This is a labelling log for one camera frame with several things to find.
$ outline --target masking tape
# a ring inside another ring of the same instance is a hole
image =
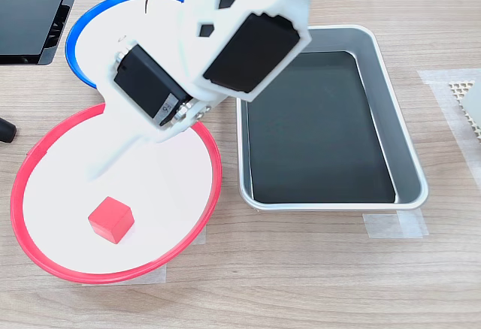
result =
[[[204,227],[199,235],[192,241],[191,245],[205,244],[207,239],[207,227]],[[150,271],[147,274],[139,276],[134,279],[125,280],[123,282],[114,282],[112,284],[82,284],[82,286],[97,286],[97,285],[143,285],[143,284],[162,284],[165,282],[167,276],[167,264]]]
[[[421,209],[396,214],[363,214],[371,239],[421,239],[429,235]]]
[[[481,189],[481,146],[449,87],[449,83],[456,81],[474,81],[480,85],[481,69],[418,71],[418,74],[431,87],[467,166]]]

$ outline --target red cube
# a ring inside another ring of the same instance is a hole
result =
[[[107,196],[89,216],[93,231],[117,244],[134,224],[130,207]]]

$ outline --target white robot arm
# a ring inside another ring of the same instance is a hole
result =
[[[105,149],[93,176],[139,137],[162,142],[229,96],[254,100],[310,43],[310,2],[185,0],[162,27],[141,23],[97,83],[124,144]]]

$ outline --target red plate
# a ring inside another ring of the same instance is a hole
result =
[[[48,273],[71,282],[81,282],[86,284],[108,284],[112,282],[121,282],[123,280],[133,279],[137,276],[144,275],[145,273],[148,273],[166,264],[172,258],[179,255],[197,237],[197,235],[207,224],[219,199],[220,188],[222,185],[222,163],[220,160],[219,149],[217,148],[216,142],[212,138],[212,135],[207,128],[198,122],[192,127],[192,129],[202,139],[207,147],[207,151],[209,152],[210,160],[212,162],[212,187],[206,208],[197,224],[173,249],[171,249],[169,252],[166,252],[160,258],[151,261],[150,263],[118,273],[81,273],[67,269],[53,262],[35,245],[26,228],[23,219],[23,196],[26,185],[38,162],[44,157],[47,150],[65,132],[81,122],[100,115],[103,112],[104,104],[91,107],[69,117],[64,122],[61,122],[55,128],[53,128],[47,135],[45,135],[45,137],[43,137],[27,154],[25,161],[19,169],[11,194],[10,215],[12,226],[18,243],[22,247],[23,251],[32,259],[33,262],[35,262],[39,267]]]

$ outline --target wood grain surface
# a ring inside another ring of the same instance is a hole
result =
[[[1,328],[481,327],[481,194],[418,70],[481,68],[481,0],[314,0],[310,22],[377,36],[431,190],[422,240],[370,240],[359,213],[257,213],[237,192],[234,101],[204,118],[224,177],[207,243],[158,285],[83,287],[33,264],[11,229],[9,197],[26,153],[54,125],[101,102],[65,61],[76,0],[53,64],[0,66]]]

